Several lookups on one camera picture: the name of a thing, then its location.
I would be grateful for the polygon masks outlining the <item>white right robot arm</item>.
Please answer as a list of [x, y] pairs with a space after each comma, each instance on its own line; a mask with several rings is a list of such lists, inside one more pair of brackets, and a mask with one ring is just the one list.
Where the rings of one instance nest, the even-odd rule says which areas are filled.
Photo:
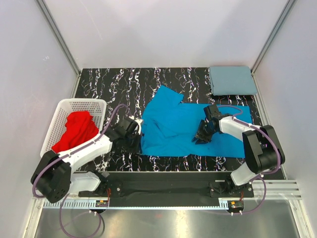
[[225, 191], [237, 196], [243, 185], [273, 174], [285, 163], [285, 154], [271, 125], [259, 126], [237, 119], [236, 115], [221, 113], [215, 104], [204, 108], [205, 119], [199, 123], [193, 138], [195, 144], [211, 142], [214, 134], [228, 134], [243, 142], [245, 161], [226, 180]]

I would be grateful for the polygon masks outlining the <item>bright blue t-shirt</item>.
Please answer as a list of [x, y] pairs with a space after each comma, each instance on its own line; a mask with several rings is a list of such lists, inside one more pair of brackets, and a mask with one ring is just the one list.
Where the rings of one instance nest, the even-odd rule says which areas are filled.
[[216, 133], [211, 142], [196, 144], [193, 138], [199, 123], [205, 119], [205, 104], [183, 103], [184, 96], [161, 86], [147, 104], [142, 115], [144, 155], [184, 157], [188, 155], [244, 158], [243, 142], [229, 135]]

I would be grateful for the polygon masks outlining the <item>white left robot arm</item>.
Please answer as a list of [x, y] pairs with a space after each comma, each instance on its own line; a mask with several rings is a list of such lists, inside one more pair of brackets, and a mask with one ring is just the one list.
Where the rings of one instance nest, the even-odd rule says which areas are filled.
[[109, 188], [106, 175], [96, 170], [84, 173], [77, 170], [112, 151], [138, 153], [143, 122], [143, 119], [128, 117], [72, 149], [59, 153], [47, 151], [31, 177], [33, 195], [50, 203], [62, 200], [69, 193], [104, 196]]

